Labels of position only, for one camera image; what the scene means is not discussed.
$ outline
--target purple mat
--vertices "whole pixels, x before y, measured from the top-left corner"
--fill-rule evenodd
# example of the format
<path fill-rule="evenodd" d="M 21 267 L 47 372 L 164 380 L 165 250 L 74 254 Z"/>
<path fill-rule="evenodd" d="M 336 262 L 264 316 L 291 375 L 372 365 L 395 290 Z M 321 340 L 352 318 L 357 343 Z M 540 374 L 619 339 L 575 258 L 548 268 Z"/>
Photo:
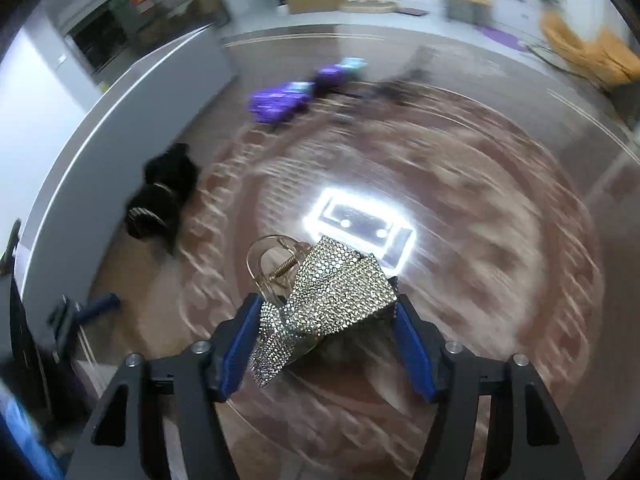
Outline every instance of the purple mat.
<path fill-rule="evenodd" d="M 519 50 L 520 52 L 526 52 L 527 47 L 519 44 L 519 39 L 516 38 L 513 34 L 508 34 L 507 32 L 503 32 L 501 30 L 497 30 L 496 28 L 491 27 L 478 27 L 480 32 L 482 32 L 486 37 L 491 40 L 497 41 L 504 46 L 508 46 L 513 50 Z"/>

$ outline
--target purple object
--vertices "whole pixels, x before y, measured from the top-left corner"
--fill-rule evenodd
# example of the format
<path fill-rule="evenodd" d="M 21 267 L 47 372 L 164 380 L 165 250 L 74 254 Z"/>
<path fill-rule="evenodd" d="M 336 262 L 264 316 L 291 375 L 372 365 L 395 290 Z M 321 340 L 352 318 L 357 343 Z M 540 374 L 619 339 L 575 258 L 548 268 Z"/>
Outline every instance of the purple object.
<path fill-rule="evenodd" d="M 526 52 L 527 47 L 520 45 L 520 40 L 516 38 L 513 34 L 509 34 L 508 32 L 503 32 L 496 28 L 491 27 L 478 27 L 480 32 L 482 32 L 486 37 L 491 40 L 497 41 L 497 43 L 503 44 L 504 46 L 508 46 L 513 50 L 518 50 L 520 52 Z"/>
<path fill-rule="evenodd" d="M 329 88 L 340 86 L 346 79 L 346 72 L 337 65 L 325 66 L 318 72 L 320 84 Z"/>
<path fill-rule="evenodd" d="M 291 91 L 289 83 L 256 92 L 249 99 L 249 111 L 258 123 L 278 124 L 288 121 L 293 114 L 308 104 L 308 94 Z"/>

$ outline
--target yellow armchair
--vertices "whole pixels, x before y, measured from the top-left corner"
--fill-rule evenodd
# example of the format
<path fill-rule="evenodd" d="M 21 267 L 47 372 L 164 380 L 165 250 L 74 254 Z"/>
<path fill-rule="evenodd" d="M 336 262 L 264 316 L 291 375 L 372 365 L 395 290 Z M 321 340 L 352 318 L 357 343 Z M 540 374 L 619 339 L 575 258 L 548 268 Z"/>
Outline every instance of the yellow armchair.
<path fill-rule="evenodd" d="M 596 41 L 583 41 L 556 12 L 546 12 L 540 29 L 558 56 L 598 86 L 610 88 L 640 79 L 640 58 L 610 30 L 603 28 Z"/>

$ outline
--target sparkly bow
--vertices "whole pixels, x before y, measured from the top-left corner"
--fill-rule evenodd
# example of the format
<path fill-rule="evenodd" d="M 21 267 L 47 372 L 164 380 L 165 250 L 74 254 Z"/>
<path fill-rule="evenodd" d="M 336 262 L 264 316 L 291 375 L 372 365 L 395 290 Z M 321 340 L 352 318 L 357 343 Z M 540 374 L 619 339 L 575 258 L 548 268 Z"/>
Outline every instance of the sparkly bow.
<path fill-rule="evenodd" d="M 324 336 L 340 332 L 396 300 L 373 254 L 328 237 L 304 259 L 284 307 L 265 301 L 251 368 L 260 386 Z"/>

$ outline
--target patterned carpet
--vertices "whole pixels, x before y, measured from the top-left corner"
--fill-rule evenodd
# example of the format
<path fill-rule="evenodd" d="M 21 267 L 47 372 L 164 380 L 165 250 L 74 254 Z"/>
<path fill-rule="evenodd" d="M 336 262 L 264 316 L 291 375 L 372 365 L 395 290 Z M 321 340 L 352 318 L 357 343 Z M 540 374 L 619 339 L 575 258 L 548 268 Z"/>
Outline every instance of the patterned carpet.
<path fill-rule="evenodd" d="M 588 213 L 553 156 L 507 118 L 453 92 L 411 90 L 407 105 L 377 100 L 357 113 L 351 97 L 320 100 L 219 150 L 186 212 L 180 316 L 208 336 L 255 290 L 249 245 L 273 233 L 311 241 L 302 219 L 323 190 L 343 189 L 415 227 L 400 290 L 423 319 L 483 356 L 524 352 L 562 405 L 600 322 Z M 434 414 L 377 322 L 329 338 L 262 389 L 247 375 L 231 404 L 268 440 L 348 478 L 409 476 Z M 483 399 L 470 478 L 487 420 Z"/>

